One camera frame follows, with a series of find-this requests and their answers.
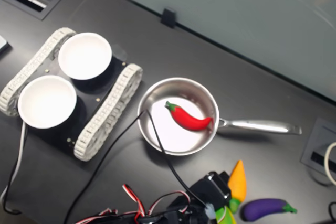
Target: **white bowl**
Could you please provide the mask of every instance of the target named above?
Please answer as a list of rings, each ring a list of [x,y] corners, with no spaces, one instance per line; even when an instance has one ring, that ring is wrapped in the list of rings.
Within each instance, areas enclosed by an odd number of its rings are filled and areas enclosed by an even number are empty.
[[[68,119],[76,102],[76,91],[69,81],[59,76],[42,76],[23,89],[17,107],[26,124],[48,129]]]
[[[102,74],[112,59],[108,41],[94,33],[77,34],[61,47],[58,63],[61,70],[76,80],[89,80]]]

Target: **tracked robot base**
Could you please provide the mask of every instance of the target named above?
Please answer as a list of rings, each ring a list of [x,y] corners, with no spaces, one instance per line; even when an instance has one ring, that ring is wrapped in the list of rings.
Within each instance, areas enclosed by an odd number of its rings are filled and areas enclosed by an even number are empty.
[[[69,78],[60,70],[57,57],[62,44],[75,34],[70,28],[61,28],[47,39],[0,93],[0,111],[8,116],[19,116],[17,102],[22,89],[40,76],[52,74],[69,80],[78,97],[70,118],[57,127],[29,130],[64,152],[89,161],[102,147],[133,97],[143,71],[135,64],[119,60],[113,52],[110,65],[100,76],[85,81]]]

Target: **white power cable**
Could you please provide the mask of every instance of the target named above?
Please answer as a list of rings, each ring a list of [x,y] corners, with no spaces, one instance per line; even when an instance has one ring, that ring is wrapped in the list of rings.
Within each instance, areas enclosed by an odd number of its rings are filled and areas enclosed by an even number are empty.
[[[329,147],[327,148],[327,151],[325,153],[324,156],[324,169],[326,171],[326,175],[327,177],[330,179],[330,181],[336,186],[336,180],[331,176],[330,170],[329,170],[329,156],[331,153],[331,150],[336,147],[336,142],[332,143],[331,145],[329,145]]]
[[[14,174],[12,176],[12,180],[11,180],[10,184],[13,183],[13,181],[14,181],[14,179],[15,179],[15,177],[16,177],[19,169],[20,169],[20,165],[21,165],[21,161],[22,161],[22,155],[23,155],[23,147],[24,147],[24,143],[25,143],[25,135],[26,135],[26,123],[23,122],[22,123],[22,130],[21,130],[19,155],[18,155],[18,158],[17,158],[17,163],[16,163],[15,171],[14,171]],[[7,188],[8,188],[8,186],[6,186],[5,190],[2,192],[2,194],[0,196],[0,202],[1,202],[2,205],[4,203],[4,197],[5,197],[5,194],[7,192]]]

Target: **stainless steel saucepan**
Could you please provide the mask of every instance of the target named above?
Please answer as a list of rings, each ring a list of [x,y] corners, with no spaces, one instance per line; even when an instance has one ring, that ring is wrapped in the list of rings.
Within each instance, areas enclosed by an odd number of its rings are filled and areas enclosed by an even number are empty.
[[[212,127],[202,131],[189,131],[180,127],[165,107],[166,101],[178,104],[196,118],[212,117],[214,119]],[[198,82],[186,78],[169,78],[150,87],[140,101],[138,114],[143,110],[150,111],[164,149],[168,154],[175,156],[200,151],[210,143],[219,128],[234,127],[270,133],[301,134],[301,127],[288,123],[267,120],[224,120],[219,117],[218,106],[210,92]],[[139,119],[139,127],[147,142],[160,151],[147,114]]]

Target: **saucepan handle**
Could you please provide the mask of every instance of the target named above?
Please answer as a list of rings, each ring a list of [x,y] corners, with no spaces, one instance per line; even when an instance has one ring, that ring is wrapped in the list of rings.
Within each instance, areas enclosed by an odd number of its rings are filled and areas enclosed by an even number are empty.
[[[268,120],[228,121],[220,118],[218,128],[220,127],[237,128],[237,129],[279,133],[279,134],[293,134],[293,135],[302,134],[302,129],[300,126]]]

